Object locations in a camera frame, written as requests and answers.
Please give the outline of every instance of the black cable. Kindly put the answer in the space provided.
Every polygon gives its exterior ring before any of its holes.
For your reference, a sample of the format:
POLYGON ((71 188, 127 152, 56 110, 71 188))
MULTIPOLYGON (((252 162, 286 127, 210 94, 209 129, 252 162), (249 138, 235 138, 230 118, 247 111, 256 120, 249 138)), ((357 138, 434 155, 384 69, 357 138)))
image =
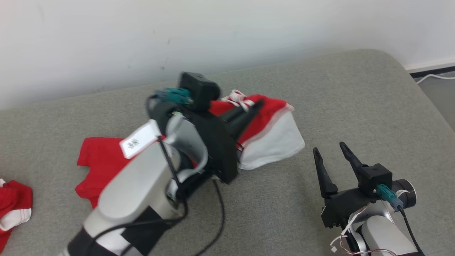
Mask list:
MULTIPOLYGON (((181 189, 182 187, 182 184, 180 183, 180 181, 178 180, 177 178, 177 172, 174 168, 174 165, 172 164, 171 162, 171 159, 169 157, 169 155, 167 154, 167 151, 166 151, 166 148, 164 147, 164 143, 163 143, 163 140, 161 138, 161 136, 158 137, 158 142, 160 143, 161 145, 161 149, 163 150, 163 153, 164 153, 164 157, 166 158, 166 161, 167 161, 167 164, 169 165, 169 169, 171 169, 171 172, 172 172, 172 175, 174 177, 174 180, 177 184, 177 187, 178 187, 178 191, 183 191, 181 189)), ((106 230, 104 230, 103 232, 99 233, 98 235, 96 235, 91 241, 90 243, 87 245, 86 249, 85 249, 85 252, 82 254, 83 256, 89 256, 89 253, 90 253, 90 249, 93 247, 93 245, 95 244, 96 240, 102 236, 104 236, 105 234, 111 232, 111 231, 114 231, 114 230, 118 230, 118 229, 121 229, 121 228, 129 228, 129 227, 135 227, 135 226, 142 226, 142 225, 155 225, 157 223, 171 223, 171 226, 174 226, 176 225, 177 223, 179 223, 180 221, 182 221, 183 219, 186 218, 186 216, 188 215, 188 203, 187 203, 187 199, 185 197, 185 195, 183 193, 180 194, 180 196, 182 197, 182 201, 183 201, 183 207, 184 207, 184 212, 183 212, 183 215, 178 217, 178 218, 175 218, 175 219, 167 219, 167 220, 164 220, 164 219, 159 219, 159 220, 146 220, 146 221, 139 221, 139 222, 132 222, 132 223, 124 223, 124 224, 120 224, 120 225, 117 225, 117 226, 113 226, 111 228, 108 228, 106 230)))
POLYGON ((404 209, 401 207, 401 205, 398 206, 398 210, 401 212, 401 215, 403 216, 404 222, 406 223, 406 227, 408 228, 409 234, 411 235, 411 239, 414 242, 417 251, 422 252, 419 244, 417 244, 417 240, 415 239, 414 234, 412 233, 411 226, 409 226, 408 218, 406 218, 406 214, 404 213, 404 209))
POLYGON ((218 239, 221 237, 221 234, 223 233, 223 230, 224 230, 224 223, 226 222, 226 213, 224 212, 224 203, 223 203, 223 199, 221 197, 220 188, 218 187, 216 180, 213 180, 213 185, 215 186, 215 189, 216 189, 217 195, 218 195, 218 199, 219 199, 220 205, 221 205, 221 226, 220 226, 220 229, 218 230, 218 233, 215 236, 215 238, 210 243, 208 243, 202 250, 200 250, 198 253, 194 254, 193 256, 200 256, 201 254, 206 252, 210 247, 212 247, 212 245, 214 245, 218 241, 218 239))

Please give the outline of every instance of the white cable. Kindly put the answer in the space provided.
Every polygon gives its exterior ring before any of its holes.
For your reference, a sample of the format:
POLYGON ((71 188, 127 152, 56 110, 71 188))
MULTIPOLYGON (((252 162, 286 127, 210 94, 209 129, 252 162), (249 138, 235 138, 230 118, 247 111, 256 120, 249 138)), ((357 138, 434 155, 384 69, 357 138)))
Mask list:
MULTIPOLYGON (((354 223, 355 219, 357 218, 357 216, 359 214, 361 214, 367 207, 368 207, 369 203, 362 209, 358 210, 357 213, 352 217, 352 220, 346 225, 346 227, 344 228, 344 230, 341 232, 341 235, 338 236, 337 238, 335 238, 331 243, 330 243, 330 246, 332 246, 332 244, 336 241, 336 240, 340 240, 340 247, 348 254, 350 255, 361 255, 361 254, 364 254, 364 253, 371 253, 371 252, 376 252, 376 251, 382 251, 382 252, 388 252, 390 255, 392 256, 396 256, 396 252, 395 251, 391 251, 391 250, 386 250, 386 249, 375 249, 375 250, 370 250, 370 251, 358 251, 358 252, 352 252, 352 251, 348 251, 344 246, 343 246, 343 240, 342 238, 343 237, 347 237, 345 236, 344 234, 348 231, 349 227, 354 223)), ((337 249, 335 248, 335 246, 332 247, 331 249, 332 252, 336 252, 337 249)))
POLYGON ((429 77, 436 77, 436 78, 439 78, 439 79, 446 79, 446 80, 455 79, 455 77, 442 77, 442 76, 438 76, 438 75, 429 74, 429 75, 424 76, 422 79, 418 80, 417 84, 420 84, 423 80, 425 80, 425 79, 427 79, 429 77))

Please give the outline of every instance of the label sticker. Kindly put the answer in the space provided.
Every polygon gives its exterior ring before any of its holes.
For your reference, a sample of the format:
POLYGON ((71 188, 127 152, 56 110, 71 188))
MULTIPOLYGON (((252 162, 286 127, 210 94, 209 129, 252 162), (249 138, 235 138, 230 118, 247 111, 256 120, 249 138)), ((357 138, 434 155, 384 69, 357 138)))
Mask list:
POLYGON ((397 193, 395 193, 395 195, 397 196, 397 198, 399 198, 404 193, 410 193, 410 192, 407 191, 407 190, 400 189, 400 190, 397 191, 397 193))
POLYGON ((139 154, 161 135, 158 123, 150 119, 147 123, 131 133, 126 139, 120 142, 120 148, 126 159, 131 159, 139 154))

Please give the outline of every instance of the gray couch cushion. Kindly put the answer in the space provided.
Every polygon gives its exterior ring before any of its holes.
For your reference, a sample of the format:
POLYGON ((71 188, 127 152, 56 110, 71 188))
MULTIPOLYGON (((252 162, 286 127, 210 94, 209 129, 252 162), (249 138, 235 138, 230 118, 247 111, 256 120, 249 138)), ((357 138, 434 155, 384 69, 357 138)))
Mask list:
MULTIPOLYGON (((206 255, 331 255, 340 229, 325 229, 312 148, 340 190, 356 186, 339 149, 382 163, 416 188, 407 215, 427 255, 453 251, 455 133, 403 67, 389 55, 359 50, 313 61, 208 76, 225 94, 239 89, 288 101, 307 147, 294 157, 243 171, 221 185, 226 228, 206 255)), ((12 233, 5 256, 56 255, 91 208, 74 192, 87 169, 76 166, 86 137, 125 137, 146 120, 144 100, 175 82, 97 93, 0 112, 0 177, 34 190, 32 218, 12 233)), ((216 234, 220 207, 211 183, 190 200, 190 214, 152 255, 188 256, 216 234)), ((407 235, 402 218, 397 224, 407 235)))

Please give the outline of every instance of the teal connector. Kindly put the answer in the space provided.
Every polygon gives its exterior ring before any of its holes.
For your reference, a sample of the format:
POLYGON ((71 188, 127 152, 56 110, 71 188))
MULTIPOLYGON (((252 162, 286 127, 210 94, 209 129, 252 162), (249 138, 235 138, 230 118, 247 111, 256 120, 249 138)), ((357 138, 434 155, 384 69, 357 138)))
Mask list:
POLYGON ((193 103, 190 91, 181 88, 164 88, 156 92, 156 98, 162 101, 174 102, 177 104, 189 105, 193 103))
POLYGON ((398 206, 400 205, 401 208, 403 208, 403 202, 397 198, 397 196, 395 195, 395 193, 389 189, 386 185, 384 184, 381 184, 379 185, 377 188, 376 188, 376 191, 379 195, 379 197, 384 200, 384 201, 387 201, 390 206, 395 210, 395 211, 398 211, 398 206))

